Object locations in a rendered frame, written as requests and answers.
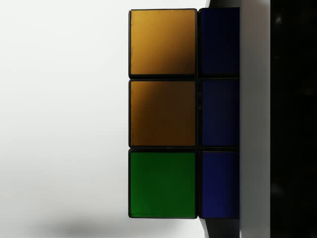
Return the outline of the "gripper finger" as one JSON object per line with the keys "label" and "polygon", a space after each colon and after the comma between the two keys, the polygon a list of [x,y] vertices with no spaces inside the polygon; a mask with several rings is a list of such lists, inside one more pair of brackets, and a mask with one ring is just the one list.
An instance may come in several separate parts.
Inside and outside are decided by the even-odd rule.
{"label": "gripper finger", "polygon": [[202,219],[205,238],[240,238],[240,221],[238,219],[212,218]]}
{"label": "gripper finger", "polygon": [[240,0],[206,0],[205,7],[240,7]]}

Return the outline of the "puzzle cube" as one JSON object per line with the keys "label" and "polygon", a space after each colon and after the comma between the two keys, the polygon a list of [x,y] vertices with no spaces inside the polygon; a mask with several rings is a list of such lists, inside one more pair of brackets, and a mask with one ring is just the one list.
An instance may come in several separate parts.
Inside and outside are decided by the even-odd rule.
{"label": "puzzle cube", "polygon": [[240,8],[128,16],[128,215],[238,219]]}

